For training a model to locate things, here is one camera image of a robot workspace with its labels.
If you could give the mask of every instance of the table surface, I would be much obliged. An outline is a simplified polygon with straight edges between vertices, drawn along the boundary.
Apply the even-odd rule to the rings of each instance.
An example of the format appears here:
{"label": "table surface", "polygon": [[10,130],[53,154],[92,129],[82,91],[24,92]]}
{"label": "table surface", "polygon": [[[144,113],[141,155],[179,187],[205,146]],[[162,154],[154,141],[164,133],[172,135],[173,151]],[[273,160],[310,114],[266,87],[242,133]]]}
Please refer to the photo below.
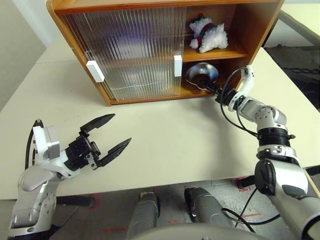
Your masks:
{"label": "table surface", "polygon": [[[287,116],[303,167],[320,164],[320,114],[261,48],[253,62],[255,85],[250,96],[274,105]],[[55,126],[65,148],[79,127],[115,113],[90,140],[102,156],[132,137],[122,154],[103,168],[90,167],[63,181],[58,195],[107,192],[251,175],[258,141],[230,125],[213,97],[106,106],[67,43],[59,36],[44,52],[0,112],[2,155],[0,199],[17,197],[31,126],[42,119]],[[235,113],[228,113],[237,120]],[[255,124],[244,120],[249,129]]]}
{"label": "table surface", "polygon": [[281,10],[320,36],[320,4],[283,4]]}

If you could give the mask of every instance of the metal bowl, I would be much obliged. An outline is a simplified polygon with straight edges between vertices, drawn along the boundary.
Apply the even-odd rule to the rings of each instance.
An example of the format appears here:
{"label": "metal bowl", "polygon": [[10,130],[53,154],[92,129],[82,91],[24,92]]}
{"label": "metal bowl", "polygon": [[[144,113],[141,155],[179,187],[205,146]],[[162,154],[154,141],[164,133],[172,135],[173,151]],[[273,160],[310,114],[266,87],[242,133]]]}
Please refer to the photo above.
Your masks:
{"label": "metal bowl", "polygon": [[218,70],[206,62],[200,62],[193,65],[185,74],[186,81],[201,90],[205,90],[205,82],[209,81],[214,83],[218,76]]}

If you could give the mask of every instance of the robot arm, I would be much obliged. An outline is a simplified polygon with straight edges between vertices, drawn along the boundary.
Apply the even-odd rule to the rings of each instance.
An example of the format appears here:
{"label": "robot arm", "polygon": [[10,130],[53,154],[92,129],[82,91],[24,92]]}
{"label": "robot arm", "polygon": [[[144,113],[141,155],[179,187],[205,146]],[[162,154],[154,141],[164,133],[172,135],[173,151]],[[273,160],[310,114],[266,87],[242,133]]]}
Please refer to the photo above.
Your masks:
{"label": "robot arm", "polygon": [[106,124],[114,114],[107,114],[80,127],[79,136],[66,149],[60,143],[54,127],[37,124],[32,128],[36,158],[18,182],[18,199],[13,207],[8,239],[48,239],[52,216],[56,208],[56,191],[62,180],[73,178],[80,169],[90,165],[93,170],[115,159],[131,138],[101,155],[89,132]]}
{"label": "robot arm", "polygon": [[[281,111],[247,96],[253,76],[251,66],[242,69],[244,91],[229,89],[222,101],[230,111],[238,108],[242,117],[257,124],[259,147],[256,156],[259,161],[254,171],[255,186],[268,196],[299,239],[318,239],[320,199],[308,196],[308,179],[300,167],[296,151],[290,146],[290,139],[295,136],[288,134],[287,119]],[[217,90],[215,93],[219,98],[221,92]]]}

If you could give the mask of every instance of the wooden cabinet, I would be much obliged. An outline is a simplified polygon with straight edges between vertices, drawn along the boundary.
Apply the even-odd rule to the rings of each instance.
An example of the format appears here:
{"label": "wooden cabinet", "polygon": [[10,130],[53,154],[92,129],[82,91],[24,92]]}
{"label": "wooden cabinet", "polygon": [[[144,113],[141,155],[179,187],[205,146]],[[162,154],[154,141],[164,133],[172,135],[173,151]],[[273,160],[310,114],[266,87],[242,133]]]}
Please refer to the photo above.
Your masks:
{"label": "wooden cabinet", "polygon": [[[185,81],[189,67],[207,62],[223,85],[251,64],[283,0],[49,0],[47,8],[92,82],[111,105],[211,96]],[[224,23],[228,47],[206,53],[189,47],[189,23],[199,13]],[[182,56],[182,76],[174,56]],[[86,67],[95,60],[104,81]],[[231,84],[236,87],[239,78]]]}

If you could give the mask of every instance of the stuffed toy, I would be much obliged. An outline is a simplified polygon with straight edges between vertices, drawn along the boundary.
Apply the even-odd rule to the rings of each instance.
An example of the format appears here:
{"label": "stuffed toy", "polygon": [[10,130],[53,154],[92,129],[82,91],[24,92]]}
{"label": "stuffed toy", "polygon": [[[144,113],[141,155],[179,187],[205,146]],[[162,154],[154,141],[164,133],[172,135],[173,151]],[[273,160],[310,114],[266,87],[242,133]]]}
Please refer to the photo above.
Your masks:
{"label": "stuffed toy", "polygon": [[194,32],[194,39],[191,40],[190,47],[199,48],[199,53],[205,53],[215,48],[225,49],[228,46],[227,33],[224,30],[225,24],[218,26],[212,23],[212,19],[204,17],[202,13],[198,18],[189,24]]}

